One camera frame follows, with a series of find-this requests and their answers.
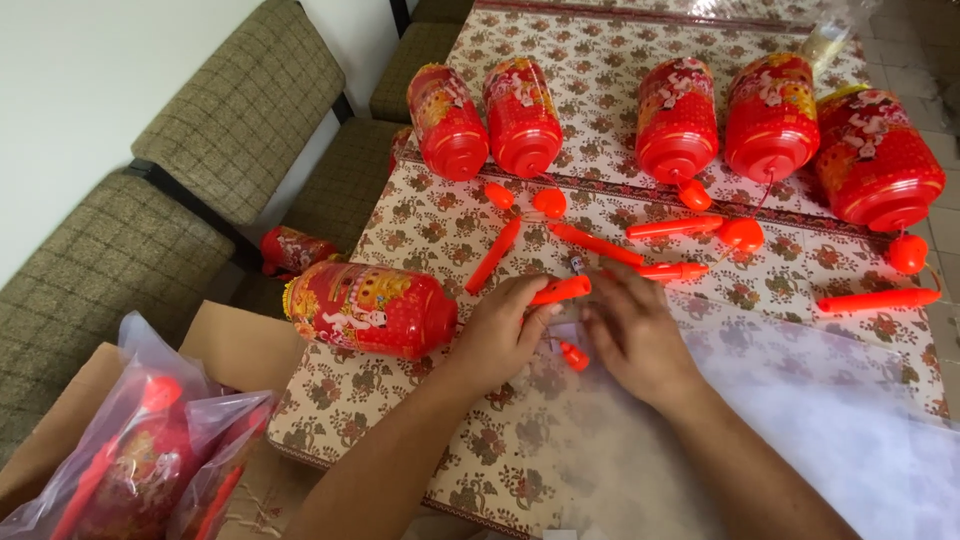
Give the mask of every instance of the floor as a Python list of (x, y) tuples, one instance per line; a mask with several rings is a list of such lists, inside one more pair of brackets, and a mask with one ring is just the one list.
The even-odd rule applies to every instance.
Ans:
[[(947, 388), (960, 418), (960, 4), (949, 0), (885, 0), (861, 33), (875, 87), (894, 91), (914, 126), (947, 171), (947, 188), (929, 219), (911, 229), (930, 245), (928, 262), (945, 278), (944, 300), (927, 308)], [(922, 278), (932, 286), (929, 274)]]

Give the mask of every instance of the table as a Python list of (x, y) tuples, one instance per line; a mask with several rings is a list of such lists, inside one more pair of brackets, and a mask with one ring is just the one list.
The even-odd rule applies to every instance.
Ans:
[[(739, 17), (697, 14), (702, 5), (685, 0), (652, 5), (633, 0), (480, 0), (448, 63), (464, 76), (478, 103), (483, 74), (498, 61), (530, 55), (540, 63), (564, 126), (564, 150), (549, 171), (570, 203), (564, 221), (628, 246), (622, 232), (629, 225), (691, 215), (670, 188), (658, 187), (634, 164), (634, 91), (642, 75), (679, 56), (707, 61), (714, 71), (722, 119), (725, 89), (735, 71), (767, 52), (795, 50), (809, 31), (808, 23), (797, 22), (807, 12), (802, 4), (756, 5), (737, 11), (749, 15)], [(866, 78), (858, 45), (849, 46), (819, 79), (818, 94)], [(522, 209), (531, 208), (533, 194), (545, 182), (512, 177), (492, 162), (484, 166), (481, 178), (510, 188)], [(763, 192), (759, 184), (734, 175), (720, 159), (699, 180), (719, 211), (731, 215), (751, 211)], [(814, 308), (815, 299), (825, 295), (914, 285), (879, 255), (889, 238), (835, 219), (812, 196), (814, 182), (801, 172), (775, 185), (757, 216), (767, 239), (764, 249), (734, 253), (696, 282), (670, 283), (677, 292), (671, 301), (675, 315), (680, 314), (679, 323), (688, 329), (713, 319), (716, 325), (730, 323), (729, 312), (715, 309), (717, 304), (710, 300), (737, 306), (750, 316), (762, 313), (891, 348), (902, 354), (902, 365), (873, 366), (876, 373), (904, 383), (927, 412), (947, 416), (923, 309), (828, 315)], [(434, 275), (447, 295), (457, 299), (461, 320), (466, 320), (477, 299), (464, 292), (463, 283), (511, 216), (489, 204), (480, 183), (454, 184), (432, 175), (413, 141), (352, 260)], [(634, 247), (651, 262), (714, 263), (726, 251), (710, 233), (654, 238)], [(568, 261), (574, 255), (595, 263), (592, 254), (562, 242), (543, 225), (526, 224), (494, 281), (531, 272), (568, 276)], [(806, 369), (803, 360), (787, 353), (784, 358), (782, 370)], [(401, 362), (311, 346), (271, 422), (270, 439), (295, 458), (328, 467), (423, 381), (440, 359)], [(829, 377), (855, 378), (861, 368), (838, 365)], [(582, 493), (583, 479), (572, 479), (557, 467), (532, 468), (531, 459), (538, 452), (542, 459), (549, 447), (544, 441), (556, 440), (556, 433), (582, 430), (596, 422), (602, 407), (584, 408), (577, 401), (593, 396), (591, 406), (601, 403), (592, 384), (588, 378), (578, 379), (556, 358), (532, 362), (517, 380), (488, 395), (465, 419), (438, 465), (424, 503), (519, 538), (555, 527), (562, 521), (558, 516), (567, 515), (567, 501), (587, 497)], [(679, 464), (663, 466), (672, 475), (684, 474)], [(590, 497), (604, 495), (598, 488)], [(706, 534), (709, 524), (696, 530)]]

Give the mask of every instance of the hand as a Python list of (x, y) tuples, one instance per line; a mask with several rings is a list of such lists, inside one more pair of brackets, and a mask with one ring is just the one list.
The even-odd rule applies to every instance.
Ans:
[(603, 259), (590, 271), (598, 301), (582, 309), (600, 360), (631, 394), (660, 412), (706, 384), (667, 308), (663, 288), (633, 268)]
[(563, 309), (548, 304), (524, 317), (534, 295), (549, 281), (545, 274), (509, 278), (473, 309), (447, 363), (466, 374), (464, 380), (479, 396), (498, 390), (520, 371), (533, 355), (550, 317)]

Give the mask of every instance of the human arm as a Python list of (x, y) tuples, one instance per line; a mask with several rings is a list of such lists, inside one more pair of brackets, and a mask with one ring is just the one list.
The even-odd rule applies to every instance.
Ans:
[(826, 501), (707, 383), (667, 308), (662, 287), (604, 261), (600, 298), (584, 324), (607, 369), (677, 434), (731, 540), (858, 538)]
[(324, 475), (283, 538), (399, 538), (470, 408), (533, 354), (557, 305), (538, 307), (523, 326), (519, 321), (547, 282), (546, 276), (512, 278), (487, 295), (446, 361)]

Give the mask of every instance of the plaid upholstered chair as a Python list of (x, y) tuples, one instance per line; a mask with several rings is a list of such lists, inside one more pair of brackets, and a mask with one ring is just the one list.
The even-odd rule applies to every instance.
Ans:
[(233, 245), (146, 182), (93, 188), (0, 289), (0, 466), (120, 320), (179, 346)]
[(414, 22), (464, 24), (473, 8), (473, 0), (420, 0), (411, 18)]
[[(192, 209), (249, 225), (333, 109), (340, 131), (281, 223), (349, 251), (387, 182), (391, 138), (404, 126), (353, 116), (345, 85), (300, 4), (267, 0), (137, 138), (132, 168), (165, 190), (185, 188), (173, 194)], [(282, 317), (282, 290), (251, 272), (233, 303)]]
[(370, 113), (374, 118), (410, 123), (407, 108), (410, 80), (424, 64), (446, 61), (461, 28), (460, 24), (429, 22), (415, 22), (407, 27), (370, 97)]

